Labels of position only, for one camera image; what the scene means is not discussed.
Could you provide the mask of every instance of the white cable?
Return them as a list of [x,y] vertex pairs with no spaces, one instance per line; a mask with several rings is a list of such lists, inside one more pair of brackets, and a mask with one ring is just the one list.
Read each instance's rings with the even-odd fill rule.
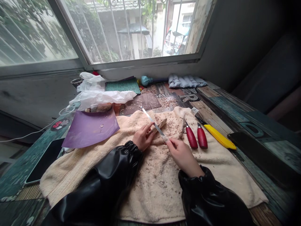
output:
[[30,134],[27,134],[26,136],[23,136],[23,137],[19,137],[19,138],[14,138],[14,139],[11,139],[11,140],[8,140],[8,141],[12,141],[12,140],[18,140],[18,139],[22,139],[22,138],[25,138],[33,133],[30,133]]
[[[70,106],[70,107],[73,108],[73,109],[72,109],[72,111],[66,111],[67,114],[69,114],[69,113],[71,113],[71,112],[73,112],[73,111],[75,110],[75,107],[73,107],[73,106]],[[66,108],[60,110],[60,112],[59,112],[59,115],[60,115],[60,116],[67,115],[67,114],[61,114],[61,112],[62,112],[63,110],[65,110]],[[30,133],[30,134],[27,134],[26,136],[19,137],[19,138],[14,138],[14,139],[11,139],[11,140],[8,140],[8,141],[0,141],[0,143],[3,143],[3,142],[9,142],[9,141],[12,141],[12,140],[22,139],[22,138],[25,138],[25,137],[27,137],[27,136],[29,136],[29,135],[31,135],[31,134],[37,133],[37,132],[32,132],[32,133]]]

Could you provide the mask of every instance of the beige towel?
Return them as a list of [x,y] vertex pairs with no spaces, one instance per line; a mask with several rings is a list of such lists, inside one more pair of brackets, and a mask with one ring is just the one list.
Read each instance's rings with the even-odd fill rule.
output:
[[[189,108],[175,107],[171,112],[154,114],[150,111],[149,114],[157,123],[167,118],[162,131],[168,137],[182,139],[188,144],[181,118],[185,118],[194,134],[197,134],[197,121]],[[120,130],[109,139],[86,148],[75,149],[57,159],[48,168],[41,179],[40,188],[52,207],[75,190],[86,173],[111,149],[124,145],[143,124],[150,122],[141,111],[136,111],[131,117],[118,116],[117,121]],[[235,157],[207,130],[204,131],[208,149],[192,151],[197,161],[208,167],[216,180],[241,197],[248,208],[267,202],[266,196]],[[143,223],[168,223],[185,219],[178,171],[167,146],[157,133],[145,151],[142,167],[120,209],[120,219]]]

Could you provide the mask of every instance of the carving knife with red handle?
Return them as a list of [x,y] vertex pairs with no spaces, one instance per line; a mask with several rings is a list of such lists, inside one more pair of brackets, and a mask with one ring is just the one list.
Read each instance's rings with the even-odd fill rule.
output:
[[204,132],[203,128],[201,127],[201,124],[199,124],[199,123],[198,123],[198,144],[200,145],[201,149],[208,148],[205,132]]
[[197,140],[195,139],[195,136],[187,122],[186,122],[186,133],[187,133],[187,138],[188,138],[190,147],[192,149],[197,149],[198,148]]

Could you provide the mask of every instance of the black phone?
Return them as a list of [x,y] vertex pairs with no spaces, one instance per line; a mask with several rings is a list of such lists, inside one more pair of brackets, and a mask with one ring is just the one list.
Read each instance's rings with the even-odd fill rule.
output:
[[231,133],[228,138],[278,186],[291,188],[300,185],[299,173],[246,133]]
[[27,177],[25,184],[32,184],[40,181],[41,177],[48,169],[48,167],[59,157],[63,152],[63,142],[65,138],[53,140],[47,147],[40,160],[37,162],[29,176]]

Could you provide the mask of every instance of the wooden table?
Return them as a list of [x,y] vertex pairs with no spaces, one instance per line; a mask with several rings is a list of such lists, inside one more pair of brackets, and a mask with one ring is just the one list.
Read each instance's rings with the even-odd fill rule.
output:
[[[224,136],[229,133],[245,131],[251,137],[262,143],[271,152],[279,156],[286,164],[295,167],[299,159],[285,158],[279,153],[289,153],[290,156],[300,156],[300,139],[292,131],[281,126],[266,115],[252,108],[238,98],[227,93],[218,86],[208,82],[208,86],[190,89],[170,89],[166,83],[154,83],[142,92],[155,90],[159,102],[167,103],[173,100],[167,108],[153,109],[155,113],[172,111],[175,106],[196,107],[203,118]],[[116,115],[123,115],[123,105],[114,107]],[[254,133],[250,125],[256,126],[262,133]],[[49,204],[42,197],[38,184],[24,187],[24,181],[29,175],[49,143],[66,136],[69,125],[54,132],[48,129],[27,152],[18,159],[14,166],[0,178],[0,221],[1,225],[39,225],[49,211]],[[257,225],[281,225],[286,222],[290,213],[295,191],[284,191],[267,177],[240,149],[232,154],[250,173],[254,181],[263,190],[268,204],[261,204],[250,209]],[[141,223],[118,220],[119,225],[144,225]],[[168,225],[185,225],[185,221]]]

